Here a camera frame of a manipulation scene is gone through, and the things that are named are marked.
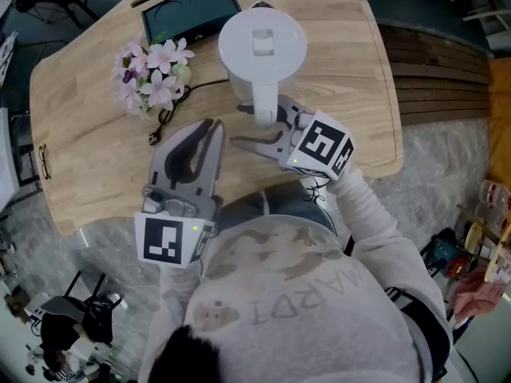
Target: white kettle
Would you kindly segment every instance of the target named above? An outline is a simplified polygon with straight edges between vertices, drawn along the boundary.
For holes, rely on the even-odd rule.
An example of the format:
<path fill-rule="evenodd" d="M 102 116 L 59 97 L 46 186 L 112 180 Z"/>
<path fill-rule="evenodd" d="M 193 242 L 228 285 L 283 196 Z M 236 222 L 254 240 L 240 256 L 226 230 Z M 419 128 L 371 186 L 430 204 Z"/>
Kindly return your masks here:
<path fill-rule="evenodd" d="M 298 72 L 307 55 L 307 38 L 298 22 L 282 11 L 256 7 L 232 17 L 218 38 L 220 60 L 232 90 L 253 99 L 257 126 L 277 119 L 279 89 Z"/>

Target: kettle handle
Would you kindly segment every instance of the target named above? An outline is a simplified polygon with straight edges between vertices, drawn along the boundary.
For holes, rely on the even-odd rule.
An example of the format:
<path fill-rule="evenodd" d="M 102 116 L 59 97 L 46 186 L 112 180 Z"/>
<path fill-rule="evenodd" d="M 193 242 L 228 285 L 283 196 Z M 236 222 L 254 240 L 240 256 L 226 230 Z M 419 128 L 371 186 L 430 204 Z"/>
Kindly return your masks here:
<path fill-rule="evenodd" d="M 277 82 L 253 83 L 255 123 L 261 129 L 269 128 L 277 120 L 279 84 Z"/>

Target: sleeve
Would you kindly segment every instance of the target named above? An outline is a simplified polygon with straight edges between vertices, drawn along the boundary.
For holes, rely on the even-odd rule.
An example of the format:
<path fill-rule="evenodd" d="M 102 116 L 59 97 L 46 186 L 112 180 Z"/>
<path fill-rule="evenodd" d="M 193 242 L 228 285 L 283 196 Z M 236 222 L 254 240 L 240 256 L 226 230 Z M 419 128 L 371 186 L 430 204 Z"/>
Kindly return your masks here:
<path fill-rule="evenodd" d="M 369 188 L 359 168 L 348 164 L 339 180 L 330 182 L 327 189 L 336 195 L 341 215 L 355 241 L 353 256 L 384 290 L 397 289 L 409 297 L 409 303 L 400 309 L 409 328 L 410 322 L 417 326 L 410 331 L 420 330 L 424 335 L 435 375 L 449 356 L 452 334 L 442 293 L 429 276 L 417 247 L 398 231 L 396 220 Z"/>
<path fill-rule="evenodd" d="M 196 265 L 184 270 L 160 267 L 160 309 L 154 313 L 149 327 L 138 378 L 140 383 L 147 383 L 154 361 L 160 356 L 174 330 L 183 325 L 186 307 L 199 283 Z"/>

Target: wooden bench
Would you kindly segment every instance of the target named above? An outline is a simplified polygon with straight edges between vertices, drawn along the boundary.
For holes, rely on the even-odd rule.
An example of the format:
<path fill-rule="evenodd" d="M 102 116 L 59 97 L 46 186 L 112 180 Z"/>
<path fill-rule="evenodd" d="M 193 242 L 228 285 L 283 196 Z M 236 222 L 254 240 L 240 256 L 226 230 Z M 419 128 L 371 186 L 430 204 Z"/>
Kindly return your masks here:
<path fill-rule="evenodd" d="M 402 124 L 489 116 L 489 65 L 482 51 L 419 31 L 379 29 Z"/>

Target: gray sweatshirt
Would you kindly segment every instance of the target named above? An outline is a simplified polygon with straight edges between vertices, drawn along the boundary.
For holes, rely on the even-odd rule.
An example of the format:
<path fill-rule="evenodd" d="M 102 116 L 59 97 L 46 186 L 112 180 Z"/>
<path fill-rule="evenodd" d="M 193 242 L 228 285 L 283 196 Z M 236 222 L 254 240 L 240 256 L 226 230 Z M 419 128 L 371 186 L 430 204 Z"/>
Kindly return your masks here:
<path fill-rule="evenodd" d="M 328 190 L 352 257 L 325 227 L 271 215 L 220 233 L 195 267 L 161 268 L 140 383 L 183 324 L 220 348 L 227 383 L 432 380 L 452 337 L 417 247 L 359 169 Z"/>

